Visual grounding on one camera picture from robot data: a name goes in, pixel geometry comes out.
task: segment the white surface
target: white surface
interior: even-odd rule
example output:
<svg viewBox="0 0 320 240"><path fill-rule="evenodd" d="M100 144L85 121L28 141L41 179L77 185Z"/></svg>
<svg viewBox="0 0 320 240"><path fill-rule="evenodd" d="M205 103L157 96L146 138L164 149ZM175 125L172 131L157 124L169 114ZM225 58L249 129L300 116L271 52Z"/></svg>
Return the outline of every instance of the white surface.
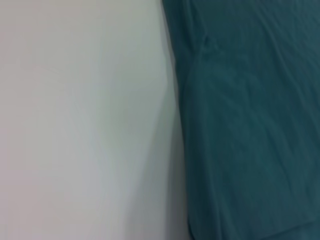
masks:
<svg viewBox="0 0 320 240"><path fill-rule="evenodd" d="M185 240L160 0L0 1L0 239Z"/></svg>

